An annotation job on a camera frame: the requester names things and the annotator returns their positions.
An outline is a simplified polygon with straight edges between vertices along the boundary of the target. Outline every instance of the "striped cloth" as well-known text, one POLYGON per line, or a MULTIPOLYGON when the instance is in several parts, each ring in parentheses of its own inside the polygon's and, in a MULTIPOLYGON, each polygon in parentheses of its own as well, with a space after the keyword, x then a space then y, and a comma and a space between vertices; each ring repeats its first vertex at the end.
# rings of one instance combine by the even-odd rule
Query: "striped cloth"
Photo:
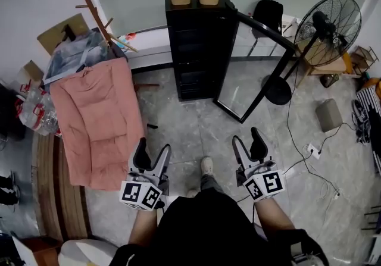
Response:
POLYGON ((381 106, 380 99, 376 95, 376 86, 361 89, 357 92, 357 98, 368 112, 374 164, 381 174, 381 106))

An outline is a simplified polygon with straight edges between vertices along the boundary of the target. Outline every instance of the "black cabinet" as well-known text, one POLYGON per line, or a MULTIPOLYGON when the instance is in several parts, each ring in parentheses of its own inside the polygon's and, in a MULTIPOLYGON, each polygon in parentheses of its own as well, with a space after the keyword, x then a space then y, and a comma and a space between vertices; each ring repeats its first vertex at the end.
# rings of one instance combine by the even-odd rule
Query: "black cabinet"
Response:
POLYGON ((218 5, 172 5, 165 0, 179 99, 216 96, 230 59, 238 21, 229 0, 218 5))

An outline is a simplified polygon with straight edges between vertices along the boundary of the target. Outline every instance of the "power strip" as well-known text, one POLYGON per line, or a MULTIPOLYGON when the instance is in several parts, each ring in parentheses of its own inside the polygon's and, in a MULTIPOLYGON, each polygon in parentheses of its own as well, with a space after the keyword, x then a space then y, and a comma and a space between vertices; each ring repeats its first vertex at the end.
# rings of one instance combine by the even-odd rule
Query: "power strip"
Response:
POLYGON ((312 143, 310 143, 310 144, 308 145, 308 151, 309 151, 309 153, 311 153, 311 151, 312 151, 312 156, 315 157, 317 160, 320 159, 319 150, 318 150, 317 148, 315 148, 315 147, 312 145, 312 143))

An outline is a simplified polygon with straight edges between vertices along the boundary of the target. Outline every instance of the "cardboard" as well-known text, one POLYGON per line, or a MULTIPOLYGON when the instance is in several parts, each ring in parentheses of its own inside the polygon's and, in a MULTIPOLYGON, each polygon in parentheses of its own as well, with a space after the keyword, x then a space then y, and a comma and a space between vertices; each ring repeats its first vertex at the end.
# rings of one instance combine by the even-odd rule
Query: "cardboard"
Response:
POLYGON ((26 98, 27 96, 27 85, 32 87, 39 87, 43 78, 43 72, 32 60, 29 61, 24 67, 22 67, 15 79, 7 85, 8 88, 13 89, 17 94, 26 98))
POLYGON ((42 47, 45 48, 49 55, 52 55, 57 45, 62 42, 62 39, 65 36, 65 32, 62 32, 62 30, 67 24, 76 36, 82 35, 89 31, 89 27, 83 19, 81 13, 78 13, 60 22, 54 27, 51 27, 37 37, 37 40, 41 43, 42 47))

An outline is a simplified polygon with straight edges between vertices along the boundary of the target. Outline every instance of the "black fan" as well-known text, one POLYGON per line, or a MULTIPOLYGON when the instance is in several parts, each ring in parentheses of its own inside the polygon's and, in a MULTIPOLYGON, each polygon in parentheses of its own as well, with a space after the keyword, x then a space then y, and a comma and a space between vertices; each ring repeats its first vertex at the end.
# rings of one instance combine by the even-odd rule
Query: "black fan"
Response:
POLYGON ((295 45, 301 54, 284 78, 266 92, 266 98, 277 105, 287 104, 291 89, 286 80, 301 60, 309 65, 327 65, 354 43, 361 28, 361 13, 354 0, 322 0, 302 19, 295 35, 295 45))

